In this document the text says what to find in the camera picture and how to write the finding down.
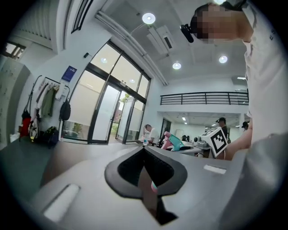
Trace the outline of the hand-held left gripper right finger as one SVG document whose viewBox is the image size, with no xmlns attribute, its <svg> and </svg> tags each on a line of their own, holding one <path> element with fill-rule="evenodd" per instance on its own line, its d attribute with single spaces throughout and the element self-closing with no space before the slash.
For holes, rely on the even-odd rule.
<svg viewBox="0 0 288 230">
<path fill-rule="evenodd" d="M 240 230 L 245 226 L 240 194 L 245 151 L 237 152 L 231 161 L 149 146 L 145 151 L 174 171 L 157 189 L 160 220 L 146 218 L 145 230 Z"/>
</svg>

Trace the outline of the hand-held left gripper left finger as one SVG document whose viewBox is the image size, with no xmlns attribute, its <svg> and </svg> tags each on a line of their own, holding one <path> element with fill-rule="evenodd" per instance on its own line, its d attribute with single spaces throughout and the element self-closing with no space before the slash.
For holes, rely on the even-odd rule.
<svg viewBox="0 0 288 230">
<path fill-rule="evenodd" d="M 77 163 L 32 198 L 35 210 L 66 230 L 156 230 L 156 220 L 139 199 L 119 196 L 104 171 L 135 147 Z"/>
</svg>

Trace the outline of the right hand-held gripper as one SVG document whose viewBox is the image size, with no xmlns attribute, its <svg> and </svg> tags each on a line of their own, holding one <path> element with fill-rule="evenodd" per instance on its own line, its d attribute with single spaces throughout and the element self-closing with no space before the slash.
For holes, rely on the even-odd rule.
<svg viewBox="0 0 288 230">
<path fill-rule="evenodd" d="M 216 158 L 228 145 L 227 139 L 221 127 L 212 128 L 194 138 L 194 144 L 199 147 L 209 147 L 213 157 Z"/>
</svg>

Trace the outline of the teal spray bottle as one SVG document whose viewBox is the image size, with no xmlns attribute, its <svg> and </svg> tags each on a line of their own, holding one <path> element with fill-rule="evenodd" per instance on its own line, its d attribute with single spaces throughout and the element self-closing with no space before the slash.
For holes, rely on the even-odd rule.
<svg viewBox="0 0 288 230">
<path fill-rule="evenodd" d="M 165 132 L 163 145 L 161 148 L 164 150 L 169 150 L 169 151 L 180 151 L 180 150 L 188 150 L 188 149 L 191 149 L 192 147 L 185 146 L 179 138 L 177 138 L 170 132 Z"/>
</svg>

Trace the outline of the person's right forearm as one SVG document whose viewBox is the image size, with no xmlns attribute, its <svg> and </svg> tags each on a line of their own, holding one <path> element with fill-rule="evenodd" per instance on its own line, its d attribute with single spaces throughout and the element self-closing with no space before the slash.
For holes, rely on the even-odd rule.
<svg viewBox="0 0 288 230">
<path fill-rule="evenodd" d="M 225 149 L 225 160 L 232 160 L 239 150 L 248 149 L 252 142 L 252 128 L 246 130 L 237 140 L 231 142 Z"/>
</svg>

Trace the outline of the black balcony railing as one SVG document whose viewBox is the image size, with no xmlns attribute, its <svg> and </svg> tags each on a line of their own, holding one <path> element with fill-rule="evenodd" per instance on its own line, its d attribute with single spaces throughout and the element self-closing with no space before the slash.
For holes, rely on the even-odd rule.
<svg viewBox="0 0 288 230">
<path fill-rule="evenodd" d="M 246 92 L 195 92 L 160 96 L 160 105 L 248 105 Z"/>
</svg>

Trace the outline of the black backpack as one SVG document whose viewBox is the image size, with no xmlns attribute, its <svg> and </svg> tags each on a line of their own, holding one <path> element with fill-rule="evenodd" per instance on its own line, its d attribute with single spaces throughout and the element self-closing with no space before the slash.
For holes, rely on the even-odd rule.
<svg viewBox="0 0 288 230">
<path fill-rule="evenodd" d="M 48 128 L 42 136 L 42 142 L 45 143 L 49 149 L 54 147 L 58 141 L 59 131 L 55 126 Z"/>
</svg>

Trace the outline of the person's white shirt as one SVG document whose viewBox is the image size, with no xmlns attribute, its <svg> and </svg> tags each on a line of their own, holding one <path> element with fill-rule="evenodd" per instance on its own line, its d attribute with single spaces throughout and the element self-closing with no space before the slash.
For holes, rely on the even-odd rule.
<svg viewBox="0 0 288 230">
<path fill-rule="evenodd" d="M 253 28 L 251 42 L 244 42 L 252 128 L 244 166 L 253 199 L 245 230 L 288 230 L 288 211 L 282 209 L 288 205 L 288 62 L 262 12 L 252 3 L 242 11 Z"/>
</svg>

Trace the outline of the black hanging bag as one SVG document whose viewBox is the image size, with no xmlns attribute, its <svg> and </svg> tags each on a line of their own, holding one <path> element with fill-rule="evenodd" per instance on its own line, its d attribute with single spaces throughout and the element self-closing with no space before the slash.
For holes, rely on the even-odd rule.
<svg viewBox="0 0 288 230">
<path fill-rule="evenodd" d="M 60 108 L 59 120 L 60 121 L 68 120 L 70 118 L 70 114 L 71 114 L 71 106 L 69 104 L 69 101 L 66 99 Z"/>
</svg>

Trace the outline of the glass entrance doors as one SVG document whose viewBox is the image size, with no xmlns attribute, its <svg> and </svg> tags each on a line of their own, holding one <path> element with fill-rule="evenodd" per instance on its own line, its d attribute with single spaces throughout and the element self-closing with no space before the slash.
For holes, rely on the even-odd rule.
<svg viewBox="0 0 288 230">
<path fill-rule="evenodd" d="M 61 137 L 88 144 L 136 141 L 141 135 L 150 82 L 123 50 L 107 42 L 77 81 Z"/>
</svg>

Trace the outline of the white bag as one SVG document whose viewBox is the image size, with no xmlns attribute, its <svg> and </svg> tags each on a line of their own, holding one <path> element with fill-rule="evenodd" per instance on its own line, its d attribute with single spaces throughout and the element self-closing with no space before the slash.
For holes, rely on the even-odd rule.
<svg viewBox="0 0 288 230">
<path fill-rule="evenodd" d="M 39 108 L 35 109 L 35 115 L 31 119 L 30 126 L 29 126 L 29 136 L 30 140 L 34 142 L 40 135 L 40 122 L 41 118 L 39 115 Z"/>
</svg>

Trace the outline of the red bag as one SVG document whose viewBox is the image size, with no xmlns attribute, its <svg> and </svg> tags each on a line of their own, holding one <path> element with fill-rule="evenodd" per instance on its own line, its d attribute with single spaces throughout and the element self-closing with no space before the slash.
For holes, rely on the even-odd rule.
<svg viewBox="0 0 288 230">
<path fill-rule="evenodd" d="M 20 132 L 20 137 L 28 136 L 28 129 L 30 122 L 31 122 L 31 115 L 27 110 L 25 110 L 22 113 L 22 129 Z"/>
</svg>

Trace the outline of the green jacket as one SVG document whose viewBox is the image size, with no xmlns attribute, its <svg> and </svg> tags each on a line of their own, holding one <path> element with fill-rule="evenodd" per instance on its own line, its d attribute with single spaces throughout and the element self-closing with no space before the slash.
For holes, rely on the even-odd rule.
<svg viewBox="0 0 288 230">
<path fill-rule="evenodd" d="M 51 117 L 53 114 L 53 106 L 55 99 L 56 90 L 51 88 L 48 90 L 46 95 L 44 96 L 42 106 L 41 106 L 41 117 Z"/>
</svg>

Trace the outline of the black coat rack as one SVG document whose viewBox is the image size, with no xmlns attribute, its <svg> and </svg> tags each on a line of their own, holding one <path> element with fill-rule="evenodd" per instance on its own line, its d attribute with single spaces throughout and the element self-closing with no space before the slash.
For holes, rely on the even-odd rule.
<svg viewBox="0 0 288 230">
<path fill-rule="evenodd" d="M 60 89 L 60 83 L 45 77 L 44 80 L 40 83 L 40 86 L 38 88 L 36 88 L 36 83 L 37 80 L 34 82 L 32 89 L 30 91 L 30 94 L 28 96 L 28 101 L 24 107 L 24 110 L 27 110 L 30 115 L 31 115 L 31 119 L 34 117 L 35 115 L 35 109 L 39 108 L 39 115 L 40 115 L 40 123 L 44 118 L 47 117 L 41 117 L 41 106 L 42 106 L 42 102 L 44 99 L 44 96 L 46 95 L 46 93 L 48 92 L 48 90 L 50 90 L 51 88 L 54 88 L 56 90 L 56 94 L 58 93 L 59 89 Z"/>
</svg>

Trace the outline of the ceiling air conditioner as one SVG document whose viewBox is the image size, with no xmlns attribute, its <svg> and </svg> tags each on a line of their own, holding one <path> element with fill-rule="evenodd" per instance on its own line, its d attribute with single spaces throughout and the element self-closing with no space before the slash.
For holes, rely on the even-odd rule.
<svg viewBox="0 0 288 230">
<path fill-rule="evenodd" d="M 151 27 L 148 31 L 147 38 L 161 55 L 169 54 L 175 49 L 174 39 L 166 25 L 159 28 Z"/>
</svg>

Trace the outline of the blue wall poster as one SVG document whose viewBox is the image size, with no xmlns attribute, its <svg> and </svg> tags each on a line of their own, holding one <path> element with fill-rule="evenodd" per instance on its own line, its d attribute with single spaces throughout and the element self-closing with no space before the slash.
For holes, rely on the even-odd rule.
<svg viewBox="0 0 288 230">
<path fill-rule="evenodd" d="M 72 66 L 68 66 L 68 68 L 66 69 L 66 71 L 64 72 L 61 80 L 64 80 L 66 82 L 71 82 L 73 76 L 75 75 L 77 69 L 72 67 Z"/>
</svg>

